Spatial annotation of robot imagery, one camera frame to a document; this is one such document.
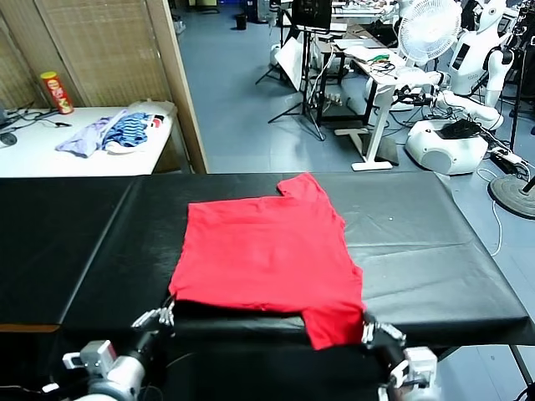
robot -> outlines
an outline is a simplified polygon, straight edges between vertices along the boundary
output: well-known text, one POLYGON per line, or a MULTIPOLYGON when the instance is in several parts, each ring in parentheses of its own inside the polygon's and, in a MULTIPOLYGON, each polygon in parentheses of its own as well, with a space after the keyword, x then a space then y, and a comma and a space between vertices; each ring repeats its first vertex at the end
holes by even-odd
POLYGON ((502 49, 512 34, 498 35, 498 24, 506 8, 505 0, 490 0, 489 3, 478 0, 474 10, 476 30, 461 34, 451 58, 449 75, 454 94, 470 96, 479 87, 484 74, 488 73, 485 92, 485 105, 488 107, 496 105, 514 59, 511 49, 502 49))
MULTIPOLYGON (((506 10, 505 0, 477 0, 474 10, 476 30, 464 31, 455 46, 448 73, 429 73, 431 82, 442 87, 431 102, 420 103, 447 110, 493 131, 503 123, 495 105, 503 90, 505 76, 512 66, 514 53, 506 48, 510 33, 498 35, 498 24, 506 10), (488 74, 484 103, 469 99, 488 74)), ((478 134, 468 130, 465 137, 441 135, 440 130, 451 124, 448 119, 420 121, 409 132, 405 150, 426 169, 447 175, 471 173, 481 163, 488 148, 478 134)))
MULTIPOLYGON (((143 399, 142 383, 152 366, 153 355, 172 337, 173 316, 169 306, 146 312, 132 327, 139 337, 135 346, 117 356, 109 340, 88 343, 79 353, 63 357, 67 369, 88 374, 88 395, 78 401, 136 401, 143 399)), ((406 335, 388 323, 364 313, 363 353, 383 368, 379 401, 438 401, 436 355, 425 347, 406 348, 406 335)))

red can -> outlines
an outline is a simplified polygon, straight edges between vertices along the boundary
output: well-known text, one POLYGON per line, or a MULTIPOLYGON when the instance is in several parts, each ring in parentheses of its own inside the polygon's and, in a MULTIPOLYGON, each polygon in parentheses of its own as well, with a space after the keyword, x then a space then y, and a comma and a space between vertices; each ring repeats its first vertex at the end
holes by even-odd
POLYGON ((65 92, 64 86, 61 84, 58 73, 48 71, 41 74, 41 79, 47 85, 47 89, 52 95, 54 103, 58 107, 60 114, 70 114, 74 111, 73 102, 71 102, 69 95, 65 92))

blue floor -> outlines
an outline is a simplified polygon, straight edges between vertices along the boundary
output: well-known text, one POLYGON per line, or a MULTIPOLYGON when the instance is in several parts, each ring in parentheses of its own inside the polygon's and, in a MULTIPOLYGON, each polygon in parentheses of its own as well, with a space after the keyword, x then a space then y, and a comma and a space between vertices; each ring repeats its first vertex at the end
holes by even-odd
MULTIPOLYGON (((277 28, 249 23, 246 31, 232 30, 236 9, 223 8, 221 14, 184 13, 186 31, 179 37, 182 59, 191 96, 212 173, 351 171, 359 161, 349 138, 335 137, 324 128, 327 139, 316 140, 311 126, 301 117, 283 117, 267 124, 300 100, 300 95, 278 81, 254 82, 267 70, 269 49, 278 40, 277 28)), ((364 79, 347 78, 342 88, 329 86, 353 100, 359 111, 364 79)), ((503 105, 506 122, 498 137, 508 139, 510 106, 503 105)), ((535 164, 535 123, 519 119, 515 151, 535 164)), ((391 129, 397 124, 390 119, 391 129)), ((406 140, 406 130, 392 135, 396 142, 406 140)), ((418 170, 399 149, 400 166, 396 171, 418 170)), ((490 161, 481 167, 500 174, 490 161)), ((498 228, 486 182, 477 175, 449 179, 457 205, 490 252, 497 246, 498 228)), ((535 270, 532 242, 535 221, 525 221, 498 207, 503 224, 503 245, 496 262, 530 315, 535 316, 535 270)), ((522 349, 527 365, 535 374, 535 350, 522 349)), ((445 401, 512 401, 524 388, 522 377, 508 347, 466 347, 440 363, 440 381, 445 401)))

red t-shirt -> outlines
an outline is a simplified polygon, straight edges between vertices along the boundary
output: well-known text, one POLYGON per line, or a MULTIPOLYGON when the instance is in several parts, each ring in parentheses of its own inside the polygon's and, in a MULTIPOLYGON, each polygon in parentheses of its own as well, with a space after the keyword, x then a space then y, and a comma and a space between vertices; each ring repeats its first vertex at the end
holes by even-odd
POLYGON ((283 196, 191 203, 169 291, 219 307, 300 312, 315 349, 360 343, 362 271, 345 222, 309 174, 283 196))

computer mouse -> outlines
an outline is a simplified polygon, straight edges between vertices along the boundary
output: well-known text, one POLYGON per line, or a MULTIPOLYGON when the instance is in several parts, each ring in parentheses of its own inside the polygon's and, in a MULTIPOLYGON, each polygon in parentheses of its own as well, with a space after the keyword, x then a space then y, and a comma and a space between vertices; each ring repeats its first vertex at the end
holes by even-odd
POLYGON ((7 148, 17 143, 17 137, 10 132, 0 134, 0 148, 7 148))

